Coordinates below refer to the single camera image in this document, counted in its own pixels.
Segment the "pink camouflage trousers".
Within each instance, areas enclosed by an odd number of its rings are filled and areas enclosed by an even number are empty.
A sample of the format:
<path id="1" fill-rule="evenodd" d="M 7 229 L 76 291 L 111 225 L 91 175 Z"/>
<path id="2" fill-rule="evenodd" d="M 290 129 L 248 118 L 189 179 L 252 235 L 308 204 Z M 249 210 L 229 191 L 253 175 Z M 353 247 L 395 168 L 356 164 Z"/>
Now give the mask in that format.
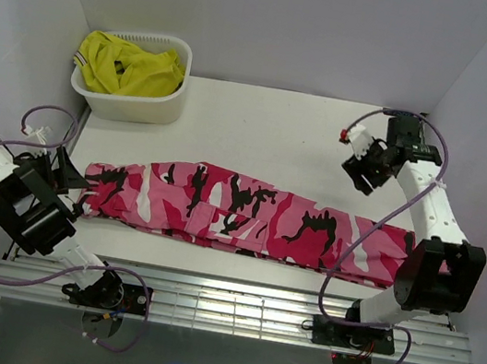
<path id="1" fill-rule="evenodd" d="M 90 163 L 84 217 L 123 222 L 201 247 L 270 260 L 317 273 L 372 227 L 353 216 L 270 183 L 206 162 Z M 414 248 L 411 231 L 385 225 L 358 246 L 335 274 L 388 288 Z"/>

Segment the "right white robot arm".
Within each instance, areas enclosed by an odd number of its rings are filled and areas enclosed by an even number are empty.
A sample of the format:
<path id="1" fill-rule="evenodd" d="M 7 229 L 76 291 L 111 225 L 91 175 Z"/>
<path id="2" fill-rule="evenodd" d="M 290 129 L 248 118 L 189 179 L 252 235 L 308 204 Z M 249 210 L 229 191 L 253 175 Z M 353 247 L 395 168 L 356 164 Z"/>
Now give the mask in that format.
<path id="1" fill-rule="evenodd" d="M 429 121 L 422 114 L 389 108 L 380 113 L 388 122 L 385 139 L 371 136 L 361 119 L 342 130 L 339 140 L 353 153 L 342 167 L 365 195 L 395 178 L 406 202 L 354 240 L 328 274 L 338 273 L 359 245 L 402 212 L 410 213 L 415 243 L 392 287 L 355 301 L 345 317 L 326 311 L 317 315 L 315 327 L 322 334 L 340 336 L 358 348 L 388 339 L 399 323 L 414 317 L 462 312 L 487 261 L 483 248 L 468 241 L 451 209 L 443 181 L 449 163 L 446 141 L 425 143 L 422 128 Z"/>

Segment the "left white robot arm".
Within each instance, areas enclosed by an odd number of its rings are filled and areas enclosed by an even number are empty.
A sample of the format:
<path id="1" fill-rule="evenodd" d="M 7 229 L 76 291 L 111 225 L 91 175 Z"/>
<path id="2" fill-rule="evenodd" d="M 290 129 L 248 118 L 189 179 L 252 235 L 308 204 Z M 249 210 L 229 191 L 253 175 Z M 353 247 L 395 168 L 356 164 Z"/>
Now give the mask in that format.
<path id="1" fill-rule="evenodd" d="M 0 144 L 0 229 L 27 254 L 52 256 L 70 270 L 72 282 L 62 287 L 71 303 L 112 309 L 122 303 L 122 279 L 77 240 L 74 223 L 79 205 L 64 201 L 69 190 L 88 186 L 65 149 L 19 155 Z"/>

